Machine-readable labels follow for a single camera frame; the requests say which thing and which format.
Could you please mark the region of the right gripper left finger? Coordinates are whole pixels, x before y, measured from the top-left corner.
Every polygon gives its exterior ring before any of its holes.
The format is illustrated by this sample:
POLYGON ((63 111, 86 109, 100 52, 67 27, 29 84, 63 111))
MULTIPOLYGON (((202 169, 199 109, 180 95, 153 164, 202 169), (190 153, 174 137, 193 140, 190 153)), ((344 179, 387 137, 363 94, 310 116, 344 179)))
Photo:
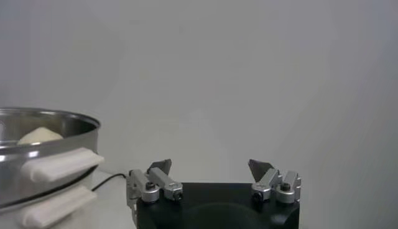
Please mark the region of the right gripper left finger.
POLYGON ((133 208, 138 200, 155 203, 160 194, 173 202, 183 199, 183 184, 169 176, 172 161, 153 162, 146 171, 133 169, 126 179, 127 206, 133 208))

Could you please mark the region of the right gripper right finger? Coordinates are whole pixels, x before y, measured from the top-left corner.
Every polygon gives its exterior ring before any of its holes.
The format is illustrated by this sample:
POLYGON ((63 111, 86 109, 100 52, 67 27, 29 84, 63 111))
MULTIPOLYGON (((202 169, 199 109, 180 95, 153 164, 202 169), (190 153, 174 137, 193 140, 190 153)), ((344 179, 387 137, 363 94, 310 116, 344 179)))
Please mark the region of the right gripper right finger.
POLYGON ((272 194, 282 204, 293 204, 300 201, 301 177, 297 172, 288 171, 283 176, 270 163, 254 159, 248 161, 248 166, 255 181, 251 185, 253 201, 256 203, 266 202, 272 194))

